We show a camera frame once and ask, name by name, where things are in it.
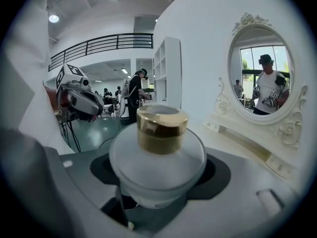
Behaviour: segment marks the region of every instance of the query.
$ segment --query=black shirt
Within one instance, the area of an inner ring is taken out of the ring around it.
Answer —
[[[130,95],[130,98],[133,100],[138,100],[139,99],[139,89],[142,88],[141,86],[141,78],[136,75],[134,76],[131,80],[130,80],[130,84],[129,84],[129,94],[131,93],[131,91],[133,90],[133,88],[136,86],[136,88],[134,89],[134,91],[132,92],[132,94]]]

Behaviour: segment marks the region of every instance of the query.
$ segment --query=mirror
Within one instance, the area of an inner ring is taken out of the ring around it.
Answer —
[[[285,43],[265,28],[249,28],[239,35],[229,73],[236,98],[253,114],[277,112],[291,94],[291,57]]]

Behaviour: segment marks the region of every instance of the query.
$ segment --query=black railing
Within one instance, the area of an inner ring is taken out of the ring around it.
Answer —
[[[130,34],[113,34],[94,38],[75,46],[72,46],[51,58],[52,63],[49,71],[70,62],[74,59],[81,58],[94,53],[120,50],[120,49],[152,49],[153,34],[130,33]]]

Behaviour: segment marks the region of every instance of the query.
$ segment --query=window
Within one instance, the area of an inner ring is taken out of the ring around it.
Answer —
[[[241,49],[241,64],[242,64],[242,86],[243,94],[250,99],[252,97],[253,87],[256,86],[256,81],[263,71],[259,64],[261,55],[269,54],[274,60],[273,69],[283,74],[287,84],[290,86],[290,73],[287,50],[285,46],[263,46],[248,49]]]

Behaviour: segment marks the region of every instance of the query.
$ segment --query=floor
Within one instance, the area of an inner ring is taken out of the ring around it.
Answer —
[[[82,120],[75,120],[72,122],[74,134],[78,139],[81,152],[95,150],[102,147],[109,147],[110,144],[108,144],[108,142],[111,143],[111,139],[126,126],[127,124],[122,124],[119,122],[118,117],[97,118],[93,122],[86,122]],[[60,131],[65,142],[70,146],[70,148],[75,153],[79,152],[70,129],[67,128],[66,131],[65,128],[65,131],[63,131],[61,127]]]

